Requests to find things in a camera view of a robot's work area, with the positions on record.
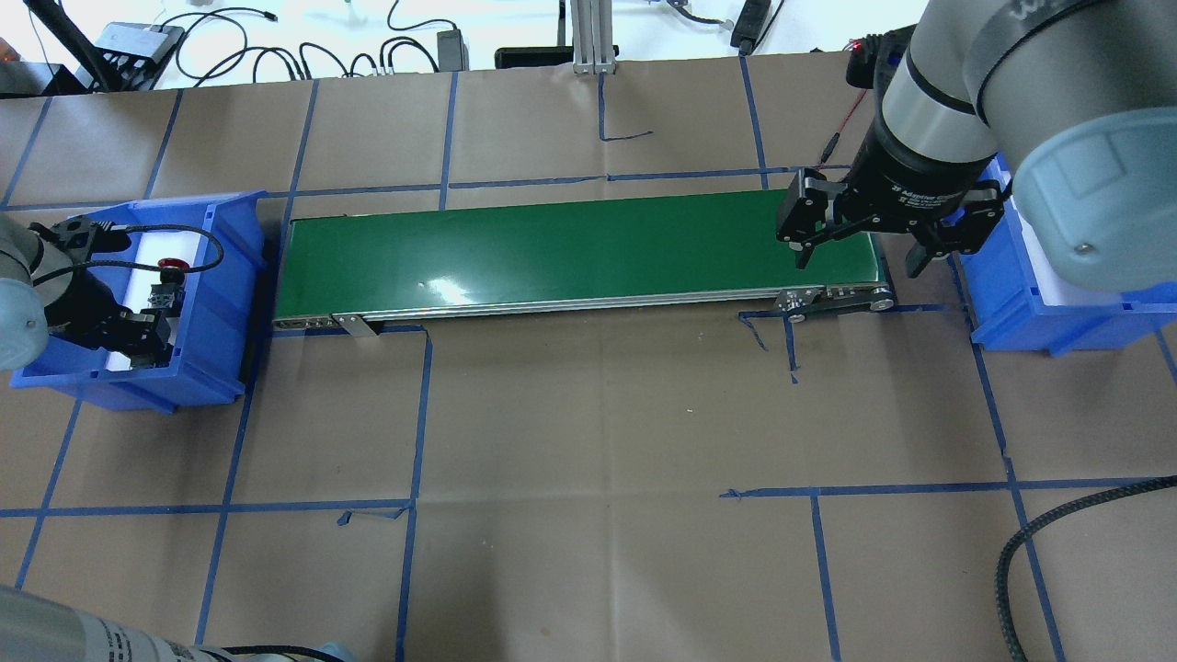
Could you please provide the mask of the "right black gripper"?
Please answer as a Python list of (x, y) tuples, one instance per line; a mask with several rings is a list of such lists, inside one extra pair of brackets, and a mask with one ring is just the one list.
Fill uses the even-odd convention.
[(915, 223), (907, 251), (907, 278), (915, 280), (933, 262), (976, 253), (1003, 219), (1006, 186), (988, 179), (971, 188), (975, 180), (975, 160), (944, 163), (918, 154), (875, 115), (840, 183), (820, 168), (794, 172), (777, 207), (776, 239), (794, 251), (796, 269), (807, 269), (826, 241), (858, 232), (906, 234)]

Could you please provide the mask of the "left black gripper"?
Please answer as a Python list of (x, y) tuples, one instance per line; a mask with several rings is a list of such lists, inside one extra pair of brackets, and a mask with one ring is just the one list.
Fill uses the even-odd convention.
[(46, 307), (51, 335), (79, 347), (122, 355), (129, 368), (152, 369), (171, 364), (174, 343), (172, 322), (148, 307), (139, 313), (115, 302), (109, 285), (84, 267), (97, 253), (131, 249), (129, 230), (111, 221), (75, 216), (44, 231), (44, 244), (64, 253), (72, 265), (51, 265), (44, 254), (44, 287), (53, 297)]

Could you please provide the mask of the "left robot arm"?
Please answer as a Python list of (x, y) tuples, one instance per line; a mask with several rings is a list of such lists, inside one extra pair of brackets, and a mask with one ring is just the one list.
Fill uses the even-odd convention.
[(131, 249), (129, 229), (77, 216), (45, 227), (4, 217), (1, 363), (16, 371), (36, 360), (51, 339), (122, 355), (132, 369), (168, 365), (174, 355), (166, 311), (135, 313), (94, 269), (104, 253)]

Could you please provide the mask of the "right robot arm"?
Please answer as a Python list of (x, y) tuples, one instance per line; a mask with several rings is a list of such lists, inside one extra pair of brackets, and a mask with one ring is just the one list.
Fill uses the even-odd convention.
[(794, 177), (777, 239), (806, 269), (827, 241), (907, 234), (916, 277), (1015, 200), (1064, 282), (1173, 282), (1173, 20), (1172, 1), (931, 1), (867, 49), (875, 121), (840, 181)]

